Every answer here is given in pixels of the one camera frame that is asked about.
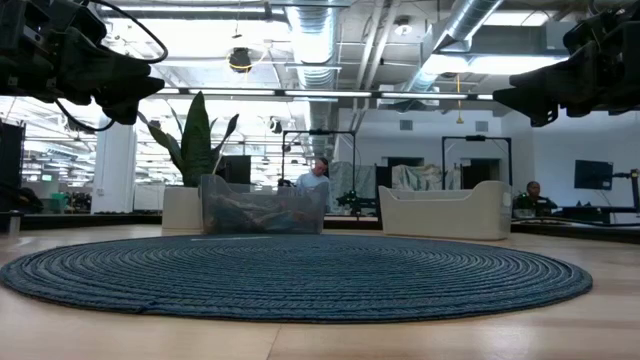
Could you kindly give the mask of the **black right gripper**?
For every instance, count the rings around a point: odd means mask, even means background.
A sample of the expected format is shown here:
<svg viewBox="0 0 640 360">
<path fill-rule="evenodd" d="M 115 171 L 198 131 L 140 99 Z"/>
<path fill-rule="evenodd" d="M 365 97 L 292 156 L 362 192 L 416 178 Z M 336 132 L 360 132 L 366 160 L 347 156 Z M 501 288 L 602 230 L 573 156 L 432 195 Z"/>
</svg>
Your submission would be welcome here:
<svg viewBox="0 0 640 360">
<path fill-rule="evenodd" d="M 579 21 L 564 35 L 564 46 L 568 59 L 511 75 L 515 88 L 494 91 L 493 100 L 526 116 L 531 126 L 554 122 L 559 110 L 557 102 L 534 90 L 573 94 L 564 102 L 569 116 L 620 115 L 640 108 L 640 0 Z"/>
</svg>

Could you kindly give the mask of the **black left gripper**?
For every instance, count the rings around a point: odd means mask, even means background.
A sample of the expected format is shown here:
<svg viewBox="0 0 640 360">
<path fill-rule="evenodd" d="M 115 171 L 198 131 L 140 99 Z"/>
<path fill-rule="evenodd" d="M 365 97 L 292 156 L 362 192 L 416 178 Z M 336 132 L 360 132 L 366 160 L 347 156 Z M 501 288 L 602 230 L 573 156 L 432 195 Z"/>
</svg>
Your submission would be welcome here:
<svg viewBox="0 0 640 360">
<path fill-rule="evenodd" d="M 106 27 L 88 3 L 0 0 L 0 95 L 51 103 L 79 94 L 64 83 L 105 85 L 94 92 L 103 113 L 134 124 L 139 102 L 162 90 L 165 81 L 146 77 L 150 66 L 144 61 L 97 46 Z"/>
</svg>

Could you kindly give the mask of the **green orange granola bar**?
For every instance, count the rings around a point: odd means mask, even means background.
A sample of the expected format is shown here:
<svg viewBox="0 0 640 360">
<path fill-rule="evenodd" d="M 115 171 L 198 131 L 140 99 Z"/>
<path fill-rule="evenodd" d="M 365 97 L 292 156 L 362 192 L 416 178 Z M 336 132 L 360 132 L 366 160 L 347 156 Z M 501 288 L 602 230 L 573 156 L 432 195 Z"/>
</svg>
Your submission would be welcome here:
<svg viewBox="0 0 640 360">
<path fill-rule="evenodd" d="M 265 208 L 243 197 L 212 195 L 203 205 L 204 223 L 251 223 Z"/>
</svg>

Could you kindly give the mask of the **white square pillar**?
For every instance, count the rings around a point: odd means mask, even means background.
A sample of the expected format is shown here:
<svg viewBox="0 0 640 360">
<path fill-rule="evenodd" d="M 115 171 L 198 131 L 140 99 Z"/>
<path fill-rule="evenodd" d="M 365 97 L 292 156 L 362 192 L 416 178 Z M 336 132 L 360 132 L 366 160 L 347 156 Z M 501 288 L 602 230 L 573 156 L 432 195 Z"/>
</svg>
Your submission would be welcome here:
<svg viewBox="0 0 640 360">
<path fill-rule="evenodd" d="M 137 134 L 132 125 L 114 123 L 97 133 L 91 213 L 133 210 Z"/>
</svg>

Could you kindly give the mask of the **green snake plant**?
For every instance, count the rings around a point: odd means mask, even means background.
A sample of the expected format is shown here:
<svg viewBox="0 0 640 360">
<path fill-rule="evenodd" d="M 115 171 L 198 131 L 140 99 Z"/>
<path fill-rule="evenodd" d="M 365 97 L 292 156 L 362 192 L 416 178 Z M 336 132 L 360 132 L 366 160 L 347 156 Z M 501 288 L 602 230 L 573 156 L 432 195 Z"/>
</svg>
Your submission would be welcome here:
<svg viewBox="0 0 640 360">
<path fill-rule="evenodd" d="M 204 175 L 216 173 L 222 158 L 222 147 L 236 130 L 239 115 L 235 114 L 229 120 L 221 142 L 215 147 L 211 142 L 212 126 L 202 92 L 198 92 L 191 102 L 180 142 L 149 122 L 141 112 L 138 118 L 147 126 L 152 138 L 169 152 L 172 163 L 182 175 L 183 185 L 194 188 L 200 185 Z"/>
</svg>

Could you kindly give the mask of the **person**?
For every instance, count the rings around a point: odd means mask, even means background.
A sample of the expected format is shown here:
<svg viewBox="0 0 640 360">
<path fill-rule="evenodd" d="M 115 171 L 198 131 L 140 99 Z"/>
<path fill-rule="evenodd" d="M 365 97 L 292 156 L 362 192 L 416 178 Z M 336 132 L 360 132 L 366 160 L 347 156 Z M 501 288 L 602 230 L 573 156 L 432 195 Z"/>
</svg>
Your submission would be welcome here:
<svg viewBox="0 0 640 360">
<path fill-rule="evenodd" d="M 299 176 L 295 186 L 302 190 L 312 189 L 322 183 L 328 183 L 329 178 L 326 175 L 328 168 L 329 162 L 326 158 L 317 158 L 314 167 L 308 173 Z"/>
<path fill-rule="evenodd" d="M 526 210 L 532 212 L 535 217 L 550 216 L 558 206 L 550 198 L 541 196 L 540 190 L 541 187 L 538 182 L 530 181 L 526 185 L 526 192 L 514 198 L 514 215 L 517 215 L 519 210 Z"/>
</svg>

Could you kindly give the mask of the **black round hanging device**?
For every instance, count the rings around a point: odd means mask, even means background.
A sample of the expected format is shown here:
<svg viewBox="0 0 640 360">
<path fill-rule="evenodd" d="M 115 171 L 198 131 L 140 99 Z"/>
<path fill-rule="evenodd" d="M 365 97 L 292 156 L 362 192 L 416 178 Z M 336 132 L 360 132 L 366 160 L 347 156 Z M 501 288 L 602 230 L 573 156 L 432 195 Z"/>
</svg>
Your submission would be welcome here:
<svg viewBox="0 0 640 360">
<path fill-rule="evenodd" d="M 228 64 L 236 73 L 247 73 L 252 68 L 249 49 L 245 47 L 234 48 L 228 57 Z"/>
</svg>

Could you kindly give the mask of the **black background desk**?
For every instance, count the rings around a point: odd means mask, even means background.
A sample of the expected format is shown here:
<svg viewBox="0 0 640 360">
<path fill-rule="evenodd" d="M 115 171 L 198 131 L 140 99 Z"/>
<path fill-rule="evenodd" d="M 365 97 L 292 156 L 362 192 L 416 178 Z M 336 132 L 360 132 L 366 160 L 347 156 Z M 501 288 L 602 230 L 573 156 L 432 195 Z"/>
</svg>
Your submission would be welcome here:
<svg viewBox="0 0 640 360">
<path fill-rule="evenodd" d="M 619 220 L 622 214 L 640 216 L 640 210 L 634 207 L 617 206 L 566 206 L 555 212 L 556 216 L 588 222 L 609 224 L 612 220 Z"/>
</svg>

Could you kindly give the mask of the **white plant pot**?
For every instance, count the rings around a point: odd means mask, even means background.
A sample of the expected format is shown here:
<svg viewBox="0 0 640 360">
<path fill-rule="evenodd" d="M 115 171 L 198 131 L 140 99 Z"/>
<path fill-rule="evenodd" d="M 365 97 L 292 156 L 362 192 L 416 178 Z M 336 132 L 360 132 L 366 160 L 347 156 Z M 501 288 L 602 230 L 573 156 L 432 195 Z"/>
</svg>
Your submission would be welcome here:
<svg viewBox="0 0 640 360">
<path fill-rule="evenodd" d="M 164 230 L 202 229 L 199 189 L 166 187 L 163 196 L 162 228 Z"/>
</svg>

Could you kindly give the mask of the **leaf-patterned cover cloth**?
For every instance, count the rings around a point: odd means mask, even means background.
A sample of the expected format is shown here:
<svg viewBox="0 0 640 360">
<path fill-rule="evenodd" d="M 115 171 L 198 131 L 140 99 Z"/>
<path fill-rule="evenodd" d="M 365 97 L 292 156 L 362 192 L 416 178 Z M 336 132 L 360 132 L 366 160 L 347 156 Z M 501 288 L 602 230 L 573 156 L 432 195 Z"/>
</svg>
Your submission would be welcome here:
<svg viewBox="0 0 640 360">
<path fill-rule="evenodd" d="M 423 166 L 397 165 L 392 168 L 392 188 L 410 191 L 461 190 L 461 169 L 458 165 L 442 171 L 434 164 Z"/>
<path fill-rule="evenodd" d="M 345 193 L 355 190 L 360 198 L 374 198 L 376 189 L 375 167 L 353 165 L 338 161 L 329 165 L 330 197 L 336 200 Z"/>
</svg>

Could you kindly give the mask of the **translucent grey plastic bin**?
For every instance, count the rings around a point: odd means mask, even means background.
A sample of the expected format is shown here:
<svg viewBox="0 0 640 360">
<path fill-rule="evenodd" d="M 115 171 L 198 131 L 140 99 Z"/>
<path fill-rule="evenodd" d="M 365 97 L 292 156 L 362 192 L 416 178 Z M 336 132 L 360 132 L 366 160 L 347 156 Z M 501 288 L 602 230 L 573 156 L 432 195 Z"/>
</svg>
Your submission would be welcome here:
<svg viewBox="0 0 640 360">
<path fill-rule="evenodd" d="M 199 195 L 201 214 L 203 205 L 212 195 L 243 197 L 265 210 L 251 223 L 204 223 L 205 234 L 319 234 L 323 230 L 329 185 L 320 184 L 312 189 L 297 187 L 266 188 L 256 185 L 227 183 L 218 175 L 201 178 Z"/>
</svg>

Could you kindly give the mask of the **round dark blue woven mat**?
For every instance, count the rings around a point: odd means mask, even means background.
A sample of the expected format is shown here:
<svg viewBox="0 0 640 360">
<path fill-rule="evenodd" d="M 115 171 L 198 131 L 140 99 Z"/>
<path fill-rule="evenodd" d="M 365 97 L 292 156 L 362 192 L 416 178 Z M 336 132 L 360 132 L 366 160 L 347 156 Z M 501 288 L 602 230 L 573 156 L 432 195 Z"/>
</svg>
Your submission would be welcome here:
<svg viewBox="0 0 640 360">
<path fill-rule="evenodd" d="M 464 242 L 371 235 L 164 236 L 56 247 L 0 267 L 0 284 L 59 305 L 256 322 L 394 323 L 553 305 L 584 269 Z"/>
</svg>

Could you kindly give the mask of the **black frame stand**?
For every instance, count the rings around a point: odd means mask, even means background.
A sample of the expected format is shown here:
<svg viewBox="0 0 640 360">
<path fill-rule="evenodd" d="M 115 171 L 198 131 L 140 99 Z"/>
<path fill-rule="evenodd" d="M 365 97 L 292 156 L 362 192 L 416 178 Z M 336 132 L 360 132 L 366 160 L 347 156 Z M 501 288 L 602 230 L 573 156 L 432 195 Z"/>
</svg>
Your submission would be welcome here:
<svg viewBox="0 0 640 360">
<path fill-rule="evenodd" d="M 295 138 L 288 142 L 286 140 L 286 137 L 289 134 L 295 134 Z M 281 170 L 280 170 L 280 178 L 282 180 L 285 180 L 286 178 L 286 174 L 285 174 L 285 155 L 287 153 L 286 148 L 291 145 L 292 143 L 295 143 L 297 138 L 300 135 L 306 135 L 307 139 L 309 139 L 312 136 L 329 136 L 329 135 L 349 135 L 352 138 L 352 142 L 351 142 L 351 148 L 352 148 L 352 189 L 351 192 L 355 195 L 356 194 L 356 160 L 357 160 L 357 147 L 356 147 L 356 132 L 353 130 L 348 130 L 348 131 L 341 131 L 341 130 L 327 130 L 327 129 L 321 129 L 321 128 L 317 128 L 317 129 L 311 129 L 311 130 L 283 130 L 282 132 L 282 142 L 281 142 Z"/>
<path fill-rule="evenodd" d="M 498 158 L 460 158 L 453 162 L 453 167 L 447 167 L 447 155 L 454 147 L 447 146 L 448 141 L 489 142 L 501 150 L 506 159 Z M 469 190 L 485 180 L 504 181 L 513 185 L 513 152 L 510 137 L 491 137 L 484 135 L 443 136 L 441 146 L 441 189 L 453 189 L 459 185 L 462 190 Z"/>
</svg>

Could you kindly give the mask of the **black wall monitor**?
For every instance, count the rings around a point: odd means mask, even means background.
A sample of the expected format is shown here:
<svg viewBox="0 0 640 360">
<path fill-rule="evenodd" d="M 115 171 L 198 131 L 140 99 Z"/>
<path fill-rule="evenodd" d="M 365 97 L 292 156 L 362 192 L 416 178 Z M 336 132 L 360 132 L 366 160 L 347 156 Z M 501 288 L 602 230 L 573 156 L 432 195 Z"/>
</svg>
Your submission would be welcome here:
<svg viewBox="0 0 640 360">
<path fill-rule="evenodd" d="M 613 163 L 576 160 L 574 187 L 576 189 L 606 190 L 612 188 Z"/>
</svg>

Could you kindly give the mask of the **cream plastic handled bin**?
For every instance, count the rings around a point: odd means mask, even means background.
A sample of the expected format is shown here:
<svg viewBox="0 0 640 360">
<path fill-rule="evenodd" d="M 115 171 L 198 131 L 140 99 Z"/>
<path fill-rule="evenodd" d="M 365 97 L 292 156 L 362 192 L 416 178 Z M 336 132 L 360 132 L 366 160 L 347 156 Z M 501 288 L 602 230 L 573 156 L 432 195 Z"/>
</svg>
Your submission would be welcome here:
<svg viewBox="0 0 640 360">
<path fill-rule="evenodd" d="M 511 232 L 511 186 L 483 181 L 471 190 L 378 188 L 387 235 L 498 241 Z"/>
</svg>

